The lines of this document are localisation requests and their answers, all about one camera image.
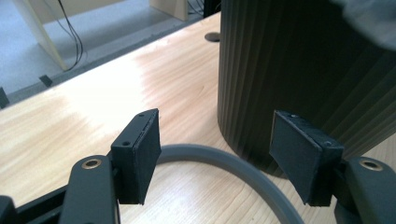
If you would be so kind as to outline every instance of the round hole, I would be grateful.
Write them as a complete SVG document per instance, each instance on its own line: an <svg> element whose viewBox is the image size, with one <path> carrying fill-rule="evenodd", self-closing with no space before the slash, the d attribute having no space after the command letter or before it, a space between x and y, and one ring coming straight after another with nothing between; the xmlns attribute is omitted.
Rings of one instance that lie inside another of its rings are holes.
<svg viewBox="0 0 396 224"><path fill-rule="evenodd" d="M361 166L372 171L382 171L382 166L376 161L361 160Z"/></svg>
<svg viewBox="0 0 396 224"><path fill-rule="evenodd" d="M98 164L98 161L87 161L85 164L86 164L87 166L95 166L95 165Z"/></svg>
<svg viewBox="0 0 396 224"><path fill-rule="evenodd" d="M93 169L93 168L100 166L101 163L102 163L101 160L92 159L92 160L88 160L88 161L85 161L84 163L82 163L81 167L86 170L89 170L89 169Z"/></svg>
<svg viewBox="0 0 396 224"><path fill-rule="evenodd" d="M209 42L220 42L220 33L211 32L205 35L205 39Z"/></svg>

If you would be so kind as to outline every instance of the black cylinder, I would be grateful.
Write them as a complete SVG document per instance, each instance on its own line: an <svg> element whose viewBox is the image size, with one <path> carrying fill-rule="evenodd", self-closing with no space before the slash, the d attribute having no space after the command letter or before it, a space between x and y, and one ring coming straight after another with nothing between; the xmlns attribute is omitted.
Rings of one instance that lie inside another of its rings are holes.
<svg viewBox="0 0 396 224"><path fill-rule="evenodd" d="M220 130L270 173L274 110L297 114L344 144L347 159L396 132L396 53L355 31L323 0L224 0Z"/></svg>

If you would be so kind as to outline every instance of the gray cable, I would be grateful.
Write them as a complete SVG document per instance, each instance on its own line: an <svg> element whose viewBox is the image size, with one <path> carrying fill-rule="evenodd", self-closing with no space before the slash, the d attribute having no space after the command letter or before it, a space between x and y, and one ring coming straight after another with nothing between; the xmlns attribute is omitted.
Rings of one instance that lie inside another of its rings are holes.
<svg viewBox="0 0 396 224"><path fill-rule="evenodd" d="M157 164L171 161L198 161L217 166L238 176L262 196L281 223L304 223L286 196L258 169L234 155L199 145L170 145L162 147Z"/></svg>

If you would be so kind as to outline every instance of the gray floor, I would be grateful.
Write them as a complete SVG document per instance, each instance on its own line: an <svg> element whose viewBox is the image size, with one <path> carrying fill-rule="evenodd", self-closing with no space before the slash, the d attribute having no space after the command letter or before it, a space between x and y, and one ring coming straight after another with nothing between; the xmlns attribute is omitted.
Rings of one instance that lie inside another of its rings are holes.
<svg viewBox="0 0 396 224"><path fill-rule="evenodd" d="M85 53L76 68L64 72L37 44L12 0L1 0L0 87L8 100L16 103L47 88L39 77L46 75L52 86L59 84L201 18L190 14L188 21L180 21L150 7L149 0L126 0L70 17ZM76 59L74 40L56 21L45 28L66 64L72 65Z"/></svg>

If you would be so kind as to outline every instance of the light wood tabletop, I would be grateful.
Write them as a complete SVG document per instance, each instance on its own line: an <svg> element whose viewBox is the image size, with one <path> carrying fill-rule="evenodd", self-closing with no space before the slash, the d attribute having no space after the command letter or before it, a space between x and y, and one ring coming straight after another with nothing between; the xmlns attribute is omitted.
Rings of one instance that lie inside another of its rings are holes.
<svg viewBox="0 0 396 224"><path fill-rule="evenodd" d="M16 206L67 184L73 164L106 155L134 115L160 110L161 144L233 153L217 123L220 14L0 111L0 194ZM393 169L396 136L367 155ZM333 208L301 203L288 180L269 176L307 223L334 223ZM157 166L145 205L122 205L122 223L277 223L237 177L197 162Z"/></svg>

